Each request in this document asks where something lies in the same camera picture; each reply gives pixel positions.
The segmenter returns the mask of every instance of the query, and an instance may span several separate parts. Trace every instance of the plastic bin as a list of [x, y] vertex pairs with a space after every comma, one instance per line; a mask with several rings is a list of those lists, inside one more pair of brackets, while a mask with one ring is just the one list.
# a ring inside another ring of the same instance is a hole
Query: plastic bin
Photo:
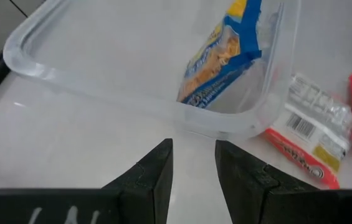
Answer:
[[[241, 76], [210, 108], [176, 102], [188, 60], [231, 2], [48, 0], [8, 38], [4, 59], [21, 75], [148, 112], [197, 133], [249, 138], [283, 108], [300, 1], [262, 0], [258, 37], [274, 31], [262, 68]], [[275, 27], [269, 29], [275, 14]]]

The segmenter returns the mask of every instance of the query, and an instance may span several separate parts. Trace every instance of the white countertop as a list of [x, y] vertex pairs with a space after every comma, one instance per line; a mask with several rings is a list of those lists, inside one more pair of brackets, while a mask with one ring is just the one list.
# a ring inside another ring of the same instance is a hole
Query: white countertop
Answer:
[[[340, 14], [341, 5], [352, 12], [350, 0], [303, 0], [295, 69], [343, 95], [352, 72], [352, 41], [338, 37], [352, 40], [352, 29], [345, 26], [352, 16]], [[321, 25], [327, 16], [330, 25]], [[335, 26], [341, 18], [345, 18], [343, 26]], [[319, 21], [314, 25], [309, 19]], [[343, 78], [321, 83], [319, 78], [329, 73], [340, 73]], [[231, 223], [217, 178], [214, 139], [15, 73], [0, 86], [0, 187], [103, 187], [164, 138], [174, 141], [168, 223]], [[260, 137], [233, 143], [296, 178], [325, 188]], [[342, 162], [339, 180], [342, 188], [352, 188], [352, 150]]]

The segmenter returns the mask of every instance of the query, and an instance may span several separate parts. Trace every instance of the blue snack bag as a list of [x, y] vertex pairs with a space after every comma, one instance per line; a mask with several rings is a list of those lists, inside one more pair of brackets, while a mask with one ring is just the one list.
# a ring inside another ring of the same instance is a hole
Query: blue snack bag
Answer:
[[177, 101], [206, 108], [261, 58], [256, 34], [261, 0], [234, 0], [223, 20], [189, 61]]

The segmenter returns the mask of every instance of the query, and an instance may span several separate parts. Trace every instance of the white table surface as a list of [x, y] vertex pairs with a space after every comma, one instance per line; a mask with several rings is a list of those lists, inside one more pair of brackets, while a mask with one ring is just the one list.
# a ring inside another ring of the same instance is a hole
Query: white table surface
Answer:
[[[319, 2], [324, 2], [324, 7], [313, 7]], [[350, 0], [303, 0], [302, 20], [325, 18], [329, 12], [339, 15], [342, 7], [333, 9], [331, 3], [335, 2], [352, 11]], [[352, 38], [351, 29], [326, 29], [302, 22], [300, 30], [297, 71], [315, 72], [317, 82], [322, 74], [343, 71], [346, 78], [352, 72], [352, 56], [338, 48], [343, 44], [351, 48], [352, 44], [341, 39], [332, 42], [334, 33]], [[320, 43], [308, 36], [324, 32], [327, 36], [323, 35]], [[329, 64], [337, 69], [330, 69]], [[346, 83], [338, 88], [330, 82], [319, 84], [333, 91], [346, 88]], [[168, 223], [230, 223], [217, 178], [214, 139], [175, 129], [135, 111], [47, 88], [15, 73], [0, 86], [0, 187], [102, 187], [164, 138], [174, 141]], [[325, 188], [260, 137], [233, 143], [296, 178]], [[341, 165], [339, 180], [342, 188], [352, 188], [352, 150]]]

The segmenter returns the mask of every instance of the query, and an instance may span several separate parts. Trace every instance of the clear plastic container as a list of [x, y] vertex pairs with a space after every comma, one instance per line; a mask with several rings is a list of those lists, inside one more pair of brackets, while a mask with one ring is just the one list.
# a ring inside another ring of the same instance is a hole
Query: clear plastic container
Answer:
[[178, 103], [188, 60], [231, 2], [48, 0], [8, 38], [4, 59], [21, 75], [148, 112], [190, 131], [249, 138], [283, 108], [300, 1], [262, 0], [257, 32], [267, 46], [259, 66], [206, 109]]

